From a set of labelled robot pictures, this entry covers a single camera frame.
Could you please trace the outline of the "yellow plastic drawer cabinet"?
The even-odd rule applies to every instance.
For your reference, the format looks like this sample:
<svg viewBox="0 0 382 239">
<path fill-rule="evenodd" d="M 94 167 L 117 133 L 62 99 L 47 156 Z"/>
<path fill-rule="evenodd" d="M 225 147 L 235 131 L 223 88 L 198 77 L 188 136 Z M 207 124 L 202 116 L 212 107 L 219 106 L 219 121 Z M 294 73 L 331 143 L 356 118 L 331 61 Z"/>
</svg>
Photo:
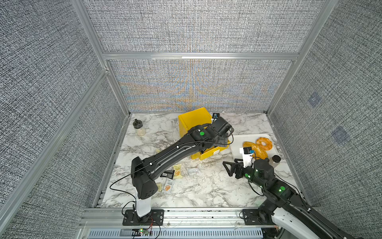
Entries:
<svg viewBox="0 0 382 239">
<path fill-rule="evenodd" d="M 178 116 L 179 133 L 183 137 L 192 127 L 211 123 L 212 116 L 206 108 L 200 108 Z M 205 150 L 203 153 L 197 152 L 191 155 L 192 160 L 204 160 L 213 155 L 219 154 L 221 151 L 228 149 L 228 146 L 216 146 Z"/>
</svg>

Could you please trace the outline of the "black cookie packet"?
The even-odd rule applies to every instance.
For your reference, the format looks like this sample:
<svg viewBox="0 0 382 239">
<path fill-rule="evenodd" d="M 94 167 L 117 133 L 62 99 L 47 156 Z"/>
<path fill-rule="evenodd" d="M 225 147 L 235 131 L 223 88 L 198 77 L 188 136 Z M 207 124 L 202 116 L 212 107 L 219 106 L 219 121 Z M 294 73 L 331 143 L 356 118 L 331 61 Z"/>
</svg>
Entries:
<svg viewBox="0 0 382 239">
<path fill-rule="evenodd" d="M 172 179 L 174 178 L 174 175 L 175 175 L 175 170 L 166 170 L 164 171 L 160 177 L 164 177 L 164 178 L 169 178 L 169 179 Z"/>
</svg>

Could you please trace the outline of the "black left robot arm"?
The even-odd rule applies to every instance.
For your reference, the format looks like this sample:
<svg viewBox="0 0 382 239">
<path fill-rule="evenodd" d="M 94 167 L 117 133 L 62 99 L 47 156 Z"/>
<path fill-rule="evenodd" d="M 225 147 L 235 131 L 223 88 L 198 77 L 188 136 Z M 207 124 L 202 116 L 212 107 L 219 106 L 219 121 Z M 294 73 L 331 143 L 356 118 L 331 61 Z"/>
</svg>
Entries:
<svg viewBox="0 0 382 239">
<path fill-rule="evenodd" d="M 177 142 L 145 159 L 136 157 L 131 163 L 131 180 L 136 194 L 135 211 L 139 218 L 151 212 L 151 198 L 158 191 L 155 182 L 168 168 L 197 152 L 216 146 L 229 146 L 234 128 L 223 117 L 212 123 L 192 127 Z"/>
</svg>

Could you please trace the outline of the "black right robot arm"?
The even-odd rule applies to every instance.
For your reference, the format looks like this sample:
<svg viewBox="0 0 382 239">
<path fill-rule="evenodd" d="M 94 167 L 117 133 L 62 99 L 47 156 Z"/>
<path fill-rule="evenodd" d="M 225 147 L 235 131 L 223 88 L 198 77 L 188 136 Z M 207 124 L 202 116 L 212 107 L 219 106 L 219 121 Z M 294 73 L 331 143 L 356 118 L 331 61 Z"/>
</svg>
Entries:
<svg viewBox="0 0 382 239">
<path fill-rule="evenodd" d="M 249 166 L 241 161 L 222 164 L 230 177 L 246 179 L 250 185 L 260 187 L 266 197 L 254 216 L 244 215 L 245 219 L 263 225 L 273 223 L 298 239 L 353 238 L 310 206 L 291 185 L 278 179 L 267 159 L 255 160 Z"/>
</svg>

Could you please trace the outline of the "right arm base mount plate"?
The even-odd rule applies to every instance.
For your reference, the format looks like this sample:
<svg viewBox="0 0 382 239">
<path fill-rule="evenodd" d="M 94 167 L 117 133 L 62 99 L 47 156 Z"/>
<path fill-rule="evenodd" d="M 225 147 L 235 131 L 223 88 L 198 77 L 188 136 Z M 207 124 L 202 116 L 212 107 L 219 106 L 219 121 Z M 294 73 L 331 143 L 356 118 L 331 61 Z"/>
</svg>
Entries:
<svg viewBox="0 0 382 239">
<path fill-rule="evenodd" d="M 272 215 L 262 209 L 243 209 L 241 211 L 241 218 L 247 226 L 274 226 Z"/>
</svg>

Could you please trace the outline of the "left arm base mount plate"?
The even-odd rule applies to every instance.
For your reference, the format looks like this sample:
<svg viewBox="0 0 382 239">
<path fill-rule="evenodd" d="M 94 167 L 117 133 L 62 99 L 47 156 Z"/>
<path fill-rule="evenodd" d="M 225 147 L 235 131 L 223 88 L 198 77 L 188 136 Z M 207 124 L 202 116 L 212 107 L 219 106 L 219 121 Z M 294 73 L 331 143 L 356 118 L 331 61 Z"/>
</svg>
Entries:
<svg viewBox="0 0 382 239">
<path fill-rule="evenodd" d="M 151 210 L 149 214 L 139 217 L 136 211 L 126 210 L 122 221 L 123 226 L 162 226 L 164 221 L 164 210 Z"/>
</svg>

